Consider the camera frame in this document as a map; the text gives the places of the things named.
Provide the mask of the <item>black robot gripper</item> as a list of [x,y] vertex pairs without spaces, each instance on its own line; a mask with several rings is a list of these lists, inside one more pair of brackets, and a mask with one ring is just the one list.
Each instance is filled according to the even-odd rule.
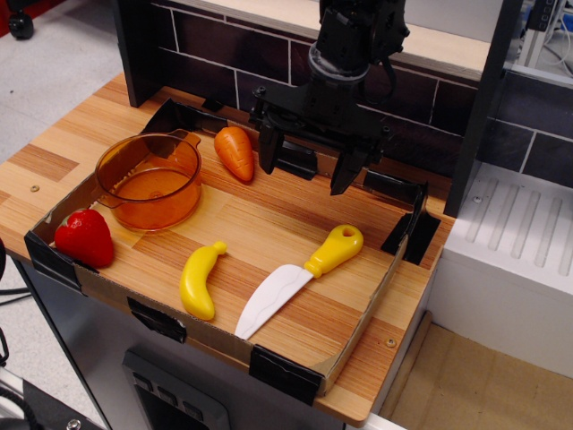
[[355,101],[370,57],[366,50],[348,44],[315,43],[308,64],[311,76],[304,85],[268,84],[253,91],[251,122],[259,131],[259,164],[265,173],[272,173],[286,134],[312,140],[340,153],[330,182],[330,194],[340,195],[364,166],[381,161],[388,137],[381,120]]

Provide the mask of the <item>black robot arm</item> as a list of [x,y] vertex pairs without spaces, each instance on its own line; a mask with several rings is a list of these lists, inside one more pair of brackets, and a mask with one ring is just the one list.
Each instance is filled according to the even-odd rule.
[[277,165],[286,136],[336,151],[330,192],[338,195],[363,168],[381,160],[388,132],[356,99],[364,96],[373,65],[382,65],[389,84],[396,85],[389,58],[402,51],[410,31],[402,1],[322,1],[320,14],[319,35],[308,52],[309,81],[260,86],[250,121],[259,133],[259,165],[267,174]]

